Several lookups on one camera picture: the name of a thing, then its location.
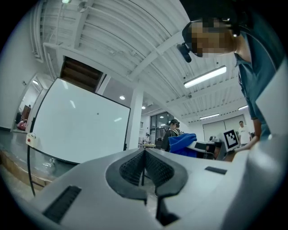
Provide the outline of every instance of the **teal shirt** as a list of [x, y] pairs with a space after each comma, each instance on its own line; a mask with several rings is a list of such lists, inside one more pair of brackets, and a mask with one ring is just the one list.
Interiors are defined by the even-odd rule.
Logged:
[[[264, 26], [261, 23], [261, 18], [257, 15], [254, 15], [253, 22], [254, 32], [269, 42], [270, 48], [278, 55], [279, 59], [277, 60], [276, 66], [278, 67], [284, 57], [284, 49], [282, 48], [280, 40], [272, 28]], [[240, 71], [239, 82], [242, 93], [247, 101], [251, 119], [259, 119], [261, 122], [261, 140], [265, 140], [269, 136], [270, 130], [261, 111], [256, 105], [256, 100], [273, 78], [275, 68], [267, 52], [258, 41], [245, 33], [242, 33], [242, 36], [249, 46], [252, 61], [247, 62], [235, 54]]]

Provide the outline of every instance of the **whiteboard frame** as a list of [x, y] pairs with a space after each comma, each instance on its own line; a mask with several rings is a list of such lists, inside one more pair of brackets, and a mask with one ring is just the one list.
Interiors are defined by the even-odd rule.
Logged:
[[[37, 110], [36, 116], [32, 119], [32, 124], [31, 124], [31, 128], [30, 128], [30, 131], [29, 131], [30, 133], [33, 132], [34, 124], [35, 124], [36, 118], [37, 118], [37, 116], [38, 116], [38, 112], [39, 112], [39, 110], [40, 110], [40, 108], [41, 108], [41, 106], [42, 106], [42, 103], [43, 103], [43, 101], [45, 100], [47, 94], [49, 93], [49, 90], [52, 88], [52, 86], [54, 85], [54, 83], [56, 82], [57, 79], [61, 79], [62, 81], [66, 81], [66, 82], [68, 82], [69, 84], [75, 85], [74, 83], [69, 82], [69, 81], [67, 81], [67, 80], [65, 80], [65, 79], [59, 78], [59, 77], [55, 79], [55, 81], [51, 84], [51, 86], [50, 86], [49, 89], [47, 90], [45, 96], [43, 97], [43, 100], [41, 101], [41, 104], [40, 104], [40, 106], [39, 106], [39, 108], [38, 108], [38, 110]], [[108, 100], [110, 100], [110, 101], [112, 101], [112, 102], [114, 102], [114, 103], [116, 103], [116, 104], [119, 104], [119, 105], [121, 105], [121, 106], [126, 107], [126, 108], [129, 109], [129, 115], [128, 115], [126, 132], [125, 132], [125, 139], [124, 139], [124, 146], [123, 146], [123, 151], [125, 151], [126, 148], [127, 148], [127, 147], [126, 147], [126, 138], [127, 138], [128, 123], [129, 123], [129, 119], [130, 119], [131, 108], [128, 107], [128, 106], [125, 106], [125, 105], [123, 105], [123, 104], [121, 104], [121, 103], [118, 103], [118, 102], [116, 102], [116, 101], [114, 101], [114, 100], [112, 100], [112, 99], [109, 99], [109, 98], [107, 98], [107, 97], [104, 97], [104, 96], [102, 96], [102, 95], [100, 95], [100, 94], [98, 94], [98, 93], [94, 93], [94, 92], [91, 92], [91, 91], [88, 91], [88, 92], [93, 93], [93, 94], [96, 94], [96, 95], [98, 95], [98, 96], [100, 96], [100, 97], [103, 97], [103, 98], [105, 98], [105, 99], [108, 99]], [[76, 162], [64, 160], [64, 159], [61, 159], [61, 158], [57, 158], [57, 157], [55, 157], [55, 156], [51, 156], [51, 155], [49, 155], [49, 154], [47, 154], [47, 153], [45, 153], [45, 152], [42, 152], [42, 151], [40, 151], [40, 150], [38, 150], [38, 149], [36, 149], [36, 148], [30, 147], [30, 146], [28, 146], [28, 148], [32, 148], [33, 150], [35, 150], [35, 151], [37, 151], [37, 152], [40, 152], [40, 153], [42, 153], [42, 154], [44, 154], [44, 155], [46, 155], [46, 156], [49, 156], [49, 157], [51, 157], [51, 158], [55, 158], [55, 159], [57, 159], [57, 160], [63, 161], [63, 162], [65, 162], [65, 163], [69, 163], [69, 164], [80, 164], [80, 163], [76, 163]]]

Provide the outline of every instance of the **whiteboard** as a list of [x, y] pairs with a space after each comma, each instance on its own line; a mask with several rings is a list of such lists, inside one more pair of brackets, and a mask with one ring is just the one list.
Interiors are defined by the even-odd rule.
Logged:
[[245, 119], [243, 115], [232, 117], [229, 119], [224, 120], [226, 130], [232, 130], [238, 131], [240, 128], [239, 121], [243, 121], [243, 124], [245, 125]]
[[209, 141], [209, 138], [211, 136], [218, 136], [218, 134], [224, 133], [226, 131], [223, 121], [204, 124], [203, 130], [204, 130], [204, 140], [206, 142]]
[[130, 108], [60, 78], [36, 115], [36, 150], [83, 163], [123, 151]]

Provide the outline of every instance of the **recessed light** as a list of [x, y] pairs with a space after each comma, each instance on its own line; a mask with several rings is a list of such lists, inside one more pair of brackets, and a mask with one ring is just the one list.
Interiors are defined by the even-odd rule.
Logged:
[[194, 78], [194, 79], [192, 79], [190, 81], [185, 82], [184, 86], [185, 86], [185, 88], [192, 87], [192, 86], [197, 85], [197, 84], [199, 84], [199, 83], [201, 83], [203, 81], [206, 81], [206, 80], [208, 80], [208, 79], [210, 79], [212, 77], [216, 77], [216, 76], [218, 76], [220, 74], [224, 74], [226, 71], [227, 71], [227, 67], [226, 66], [221, 66], [221, 67], [219, 67], [217, 69], [214, 69], [214, 70], [212, 70], [212, 71], [210, 71], [210, 72], [208, 72], [206, 74], [202, 74], [202, 75], [200, 75], [197, 78]]
[[207, 117], [200, 117], [199, 120], [203, 120], [203, 119], [207, 119], [207, 118], [211, 118], [211, 117], [217, 117], [219, 116], [220, 114], [217, 113], [217, 114], [214, 114], [214, 115], [210, 115], [210, 116], [207, 116]]
[[246, 109], [246, 108], [248, 108], [248, 106], [240, 107], [238, 110], [242, 110], [242, 109]]

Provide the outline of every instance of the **white t-shirt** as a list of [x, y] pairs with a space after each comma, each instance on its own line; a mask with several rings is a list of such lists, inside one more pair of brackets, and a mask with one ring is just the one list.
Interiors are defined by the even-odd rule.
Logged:
[[240, 144], [247, 144], [250, 142], [250, 135], [249, 130], [246, 125], [239, 128], [239, 136], [241, 136], [241, 143]]

